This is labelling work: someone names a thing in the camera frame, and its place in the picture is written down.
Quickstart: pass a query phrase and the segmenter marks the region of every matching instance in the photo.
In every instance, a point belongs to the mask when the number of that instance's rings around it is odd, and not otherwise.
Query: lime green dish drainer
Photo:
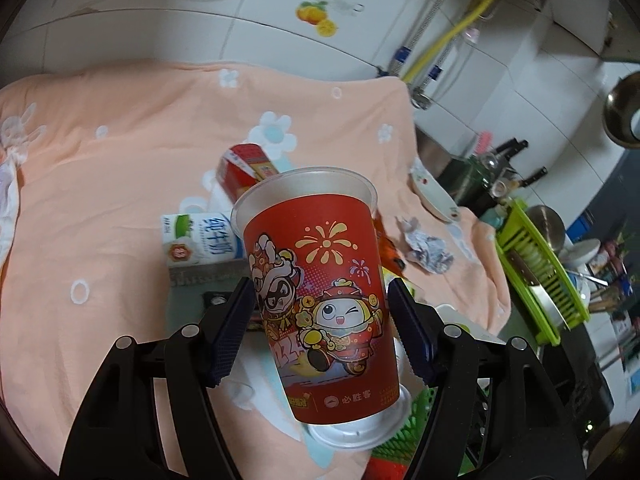
[[[551,343],[557,346],[560,344],[558,328],[548,322],[540,303],[530,292],[520,273],[513,268],[506,254],[515,250],[520,255],[556,304],[569,329],[589,320],[589,311],[583,305],[578,291],[575,290],[560,261],[527,217],[526,202],[516,199],[510,204],[510,208],[509,217],[495,239],[498,257],[507,279],[540,329],[536,334],[537,343]]]

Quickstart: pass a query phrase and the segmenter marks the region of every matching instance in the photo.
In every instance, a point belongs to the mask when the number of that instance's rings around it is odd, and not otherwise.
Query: crumpled paper
[[[453,254],[447,251],[447,244],[442,238],[429,236],[420,229],[417,218],[400,219],[400,228],[411,251],[406,259],[415,262],[433,274],[444,274],[453,265]]]

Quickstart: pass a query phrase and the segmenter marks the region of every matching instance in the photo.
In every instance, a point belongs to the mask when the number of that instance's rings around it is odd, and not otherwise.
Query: red box
[[[229,198],[236,202],[261,180],[278,174],[275,166],[257,144],[236,144],[220,159],[216,178]]]

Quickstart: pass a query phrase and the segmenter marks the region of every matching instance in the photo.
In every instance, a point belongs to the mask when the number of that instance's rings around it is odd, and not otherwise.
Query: blue flower center
[[[277,126],[267,126],[264,129],[264,137],[273,144],[279,144],[284,140],[284,132]]]

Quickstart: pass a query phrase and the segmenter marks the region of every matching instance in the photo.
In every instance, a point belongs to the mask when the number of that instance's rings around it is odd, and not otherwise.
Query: pink brush
[[[478,136],[478,142],[474,148],[474,155],[482,155],[491,146],[491,141],[494,140],[494,134],[491,132],[480,132]]]

